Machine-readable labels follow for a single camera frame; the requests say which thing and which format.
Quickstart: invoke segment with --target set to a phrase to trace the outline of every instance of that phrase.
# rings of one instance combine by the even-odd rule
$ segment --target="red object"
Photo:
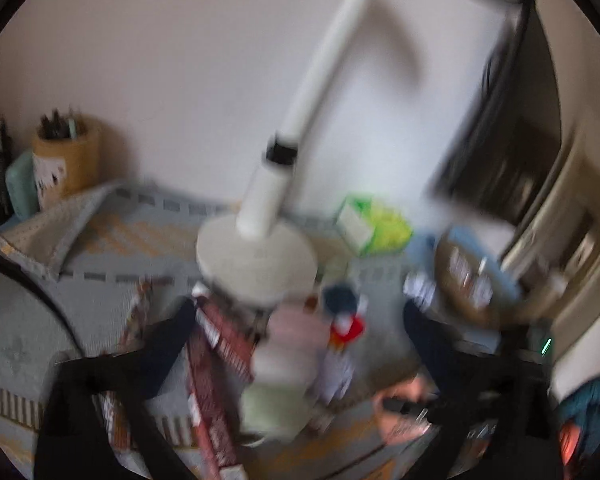
[[[579,439],[580,428],[571,421],[565,422],[560,428],[560,453],[564,465],[567,465],[573,457]]]
[[[189,410],[210,480],[246,479],[229,434],[226,415],[212,375],[211,348],[202,333],[187,342]]]
[[[198,296],[196,319],[205,332],[211,348],[243,380],[253,382],[251,355],[255,345],[222,313],[212,300]]]
[[[354,339],[357,339],[365,331],[365,322],[359,316],[354,316],[351,319],[351,327],[346,334],[342,334],[338,331],[335,323],[331,325],[331,340],[336,343],[344,344],[350,343]]]
[[[131,308],[118,342],[118,351],[128,351],[133,348],[133,345],[142,341],[144,330],[149,321],[152,292],[153,284],[151,280],[143,278],[136,283],[136,293],[131,298]],[[105,394],[102,409],[105,413],[107,434],[109,435],[111,447],[124,451],[131,449],[131,434],[124,409],[116,399],[114,392]]]

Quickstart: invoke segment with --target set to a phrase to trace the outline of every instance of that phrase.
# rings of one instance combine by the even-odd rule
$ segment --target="white desk lamp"
[[[372,2],[343,1],[239,213],[213,218],[200,229],[196,253],[203,275],[236,300],[273,307],[285,296],[306,295],[314,286],[317,262],[309,241],[278,216],[298,147]]]

